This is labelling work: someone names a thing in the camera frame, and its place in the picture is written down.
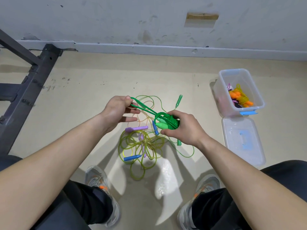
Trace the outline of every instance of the forearm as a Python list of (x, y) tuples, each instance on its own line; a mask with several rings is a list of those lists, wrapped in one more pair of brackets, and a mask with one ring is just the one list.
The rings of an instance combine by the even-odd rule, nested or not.
[(95, 116), (0, 172), (2, 229), (29, 229), (37, 221), (105, 134), (102, 118)]
[(211, 138), (199, 149), (253, 229), (302, 229), (307, 203)]

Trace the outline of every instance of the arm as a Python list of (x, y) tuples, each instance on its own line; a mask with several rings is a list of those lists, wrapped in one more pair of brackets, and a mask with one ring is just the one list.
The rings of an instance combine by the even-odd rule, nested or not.
[(180, 119), (176, 130), (161, 133), (197, 147), (208, 159), (253, 230), (306, 229), (307, 203), (209, 137), (193, 115)]
[(129, 96), (113, 97), (97, 116), (1, 171), (1, 229), (31, 228), (99, 140), (119, 122), (137, 120), (123, 117), (140, 113), (128, 108), (131, 102)]

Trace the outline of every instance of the baseboard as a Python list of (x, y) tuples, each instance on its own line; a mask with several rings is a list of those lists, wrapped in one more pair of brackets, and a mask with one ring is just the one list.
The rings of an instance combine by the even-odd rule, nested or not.
[(307, 61), (307, 51), (276, 51), (113, 43), (78, 43), (74, 41), (42, 40), (18, 40), (18, 42), (27, 49), (34, 50), (42, 50), (46, 43), (52, 43), (58, 48), (75, 49), (79, 52)]

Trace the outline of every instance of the metal bracket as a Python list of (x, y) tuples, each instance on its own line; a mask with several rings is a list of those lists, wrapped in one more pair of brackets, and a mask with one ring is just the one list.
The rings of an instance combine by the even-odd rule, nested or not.
[(46, 44), (36, 57), (0, 30), (0, 44), (32, 64), (21, 84), (0, 83), (0, 100), (11, 101), (0, 117), (0, 155), (8, 154), (62, 50)]

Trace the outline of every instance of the sneaker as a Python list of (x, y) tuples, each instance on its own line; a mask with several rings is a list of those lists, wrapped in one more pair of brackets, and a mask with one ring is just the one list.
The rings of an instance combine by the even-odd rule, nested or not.
[(197, 185), (194, 197), (187, 202), (178, 212), (177, 221), (183, 230), (198, 230), (192, 221), (192, 203), (201, 192), (209, 192), (220, 188), (216, 175), (209, 174), (203, 177)]
[(85, 172), (84, 183), (88, 186), (97, 186), (112, 199), (113, 212), (110, 218), (104, 223), (106, 227), (116, 224), (120, 218), (120, 210), (117, 201), (109, 192), (108, 178), (106, 173), (98, 166), (90, 166)]

